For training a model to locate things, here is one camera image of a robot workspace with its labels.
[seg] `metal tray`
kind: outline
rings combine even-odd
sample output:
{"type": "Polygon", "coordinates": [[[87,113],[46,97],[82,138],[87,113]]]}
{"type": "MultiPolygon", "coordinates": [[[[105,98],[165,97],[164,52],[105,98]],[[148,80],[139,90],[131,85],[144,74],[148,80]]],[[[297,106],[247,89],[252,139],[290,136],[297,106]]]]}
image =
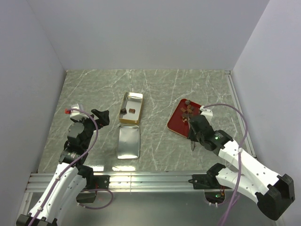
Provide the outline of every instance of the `metal tray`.
{"type": "Polygon", "coordinates": [[[143,103],[142,93],[130,93],[126,92],[122,101],[122,105],[119,112],[119,121],[125,124],[138,125],[141,117],[143,103]],[[127,113],[122,114],[121,109],[126,108],[127,113]],[[135,109],[135,113],[130,113],[129,109],[135,109]]]}
{"type": "Polygon", "coordinates": [[[137,159],[140,155],[139,126],[119,126],[117,158],[137,159]]]}

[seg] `white wall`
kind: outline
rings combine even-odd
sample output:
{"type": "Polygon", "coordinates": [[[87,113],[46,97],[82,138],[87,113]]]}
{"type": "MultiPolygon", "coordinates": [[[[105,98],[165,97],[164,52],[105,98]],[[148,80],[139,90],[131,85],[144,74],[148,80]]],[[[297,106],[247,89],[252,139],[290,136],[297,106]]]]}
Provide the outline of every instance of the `white wall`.
{"type": "Polygon", "coordinates": [[[27,1],[0,1],[0,28],[0,215],[2,226],[12,226],[65,72],[27,1]]]}
{"type": "Polygon", "coordinates": [[[269,0],[28,0],[65,69],[233,69],[269,0]]]}
{"type": "Polygon", "coordinates": [[[301,1],[271,0],[234,67],[259,160],[294,179],[286,226],[301,224],[301,1]]]}

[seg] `red connector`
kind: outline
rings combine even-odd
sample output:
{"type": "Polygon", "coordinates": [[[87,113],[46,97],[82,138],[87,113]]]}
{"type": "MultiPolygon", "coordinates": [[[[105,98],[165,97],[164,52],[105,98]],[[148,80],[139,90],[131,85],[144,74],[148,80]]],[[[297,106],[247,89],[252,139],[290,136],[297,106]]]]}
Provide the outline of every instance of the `red connector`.
{"type": "Polygon", "coordinates": [[[70,113],[71,113],[71,111],[66,108],[65,109],[65,114],[70,114],[70,113]]]}

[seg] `red tray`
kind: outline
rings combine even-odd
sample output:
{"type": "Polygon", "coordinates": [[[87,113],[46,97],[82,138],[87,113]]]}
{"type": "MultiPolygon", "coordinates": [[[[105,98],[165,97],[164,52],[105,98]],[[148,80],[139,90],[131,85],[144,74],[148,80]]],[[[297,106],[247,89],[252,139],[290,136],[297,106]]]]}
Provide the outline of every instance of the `red tray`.
{"type": "MultiPolygon", "coordinates": [[[[167,127],[171,131],[176,132],[184,137],[188,137],[188,133],[189,133],[188,122],[182,121],[183,112],[181,111],[181,108],[184,108],[184,109],[187,108],[187,105],[185,104],[186,100],[187,99],[180,100],[177,108],[175,109],[173,115],[171,116],[171,118],[167,124],[167,127]]],[[[193,115],[198,115],[201,105],[198,105],[197,103],[194,103],[192,101],[190,102],[190,105],[194,107],[193,112],[192,112],[193,115]]]]}

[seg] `marble tabletop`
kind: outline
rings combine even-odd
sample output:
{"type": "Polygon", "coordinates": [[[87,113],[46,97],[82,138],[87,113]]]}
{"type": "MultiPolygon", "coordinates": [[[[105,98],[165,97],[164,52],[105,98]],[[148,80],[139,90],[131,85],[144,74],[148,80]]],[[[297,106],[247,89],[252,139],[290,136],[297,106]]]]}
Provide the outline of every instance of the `marble tabletop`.
{"type": "MultiPolygon", "coordinates": [[[[49,131],[39,172],[54,172],[72,124],[65,108],[80,103],[86,111],[110,111],[110,124],[99,130],[98,140],[85,165],[94,171],[206,171],[223,160],[200,144],[190,143],[167,128],[167,122],[183,98],[200,105],[233,104],[227,76],[222,70],[69,70],[49,131]],[[140,158],[117,159],[118,114],[125,92],[143,94],[140,121],[140,158]]],[[[242,138],[237,114],[215,106],[212,126],[237,141],[242,138]]]]}

